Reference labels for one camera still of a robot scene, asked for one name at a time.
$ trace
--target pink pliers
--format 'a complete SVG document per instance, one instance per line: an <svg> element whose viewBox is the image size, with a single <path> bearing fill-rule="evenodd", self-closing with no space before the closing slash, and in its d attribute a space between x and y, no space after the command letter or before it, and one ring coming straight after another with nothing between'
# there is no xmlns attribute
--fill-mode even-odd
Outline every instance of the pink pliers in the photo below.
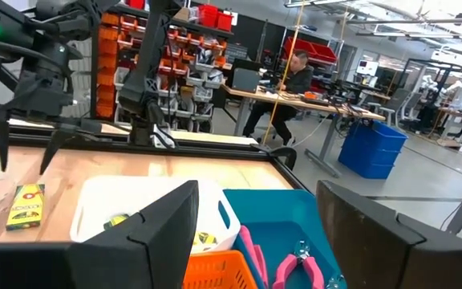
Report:
<svg viewBox="0 0 462 289"><path fill-rule="evenodd" d="M281 262L276 272L276 282L272 289L285 289L286 280L295 267L302 263L311 280L311 289L324 289L324 276L318 268L314 257L310 256L310 247L304 241L299 241L293 254L288 254Z"/></svg>

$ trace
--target black clamp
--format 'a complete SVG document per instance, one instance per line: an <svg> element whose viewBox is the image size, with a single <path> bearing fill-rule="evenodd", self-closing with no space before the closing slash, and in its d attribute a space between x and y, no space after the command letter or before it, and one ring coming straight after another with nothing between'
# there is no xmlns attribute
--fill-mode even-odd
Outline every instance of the black clamp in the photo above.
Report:
<svg viewBox="0 0 462 289"><path fill-rule="evenodd" d="M297 160L297 151L294 148L283 146L281 148L271 149L260 144L251 144L251 146L260 152L266 153L269 157L286 157L285 165L288 169L294 169L295 161Z"/></svg>

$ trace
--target concrete floor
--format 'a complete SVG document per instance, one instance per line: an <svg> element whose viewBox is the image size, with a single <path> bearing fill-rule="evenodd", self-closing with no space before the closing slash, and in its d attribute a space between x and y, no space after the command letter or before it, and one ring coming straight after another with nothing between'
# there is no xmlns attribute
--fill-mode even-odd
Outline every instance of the concrete floor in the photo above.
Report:
<svg viewBox="0 0 462 289"><path fill-rule="evenodd" d="M229 105L228 110L236 117L237 108ZM265 126L268 117L263 116L258 126ZM304 120L291 120L287 125L297 141L300 141L315 130L318 119L316 116L308 116ZM445 218L460 204L462 153L440 147L418 136L409 136L390 177L386 181L368 180L338 162L343 143L343 140L338 139L328 159L342 173L342 177L334 178L304 155L305 149L319 151L329 125L330 120L324 120L313 136L295 147L298 159L294 173L308 188L315 191L318 180L330 180L363 196L379 197L381 200L378 202L383 205L436 228L440 228ZM232 135L233 129L234 122L222 110L216 109L213 117L214 133ZM254 136L260 137L262 133L265 132L257 130ZM281 144L279 138L267 141L270 147ZM439 198L439 201L417 201L413 197Z"/></svg>

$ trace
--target man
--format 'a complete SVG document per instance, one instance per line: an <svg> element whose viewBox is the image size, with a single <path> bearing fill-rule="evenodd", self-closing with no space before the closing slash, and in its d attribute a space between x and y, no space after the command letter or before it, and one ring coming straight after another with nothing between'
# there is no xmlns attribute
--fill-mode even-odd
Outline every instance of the man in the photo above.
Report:
<svg viewBox="0 0 462 289"><path fill-rule="evenodd" d="M290 70L286 77L285 84L279 83L278 88L292 93L304 93L310 90L311 80L313 79L313 68L308 63L308 54L305 51L295 51L290 60ZM266 112L272 112L274 104L257 102L253 106L247 124L245 124L243 135L250 137L254 133L254 127ZM295 142L290 130L286 127L285 121L297 115L297 109L278 105L272 125L278 135L282 138L283 145L292 145Z"/></svg>

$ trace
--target shelf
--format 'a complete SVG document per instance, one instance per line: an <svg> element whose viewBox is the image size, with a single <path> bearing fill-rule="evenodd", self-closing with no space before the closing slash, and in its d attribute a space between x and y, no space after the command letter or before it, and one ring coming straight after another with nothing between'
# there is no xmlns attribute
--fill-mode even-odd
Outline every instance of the shelf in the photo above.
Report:
<svg viewBox="0 0 462 289"><path fill-rule="evenodd" d="M141 18L148 18L149 17L149 12L146 10L140 10L136 9L124 4L117 4L110 8L108 12L114 12L114 13L125 13L125 14L130 14L136 17L141 17ZM228 31L223 31L207 26L202 26L196 23L191 23L191 22L186 22L186 21L181 21L179 19L172 19L171 25L174 26L181 26L186 28L187 30L203 33L203 34L210 34L218 37L223 37L223 38L229 38L233 36L233 33L228 32Z"/></svg>

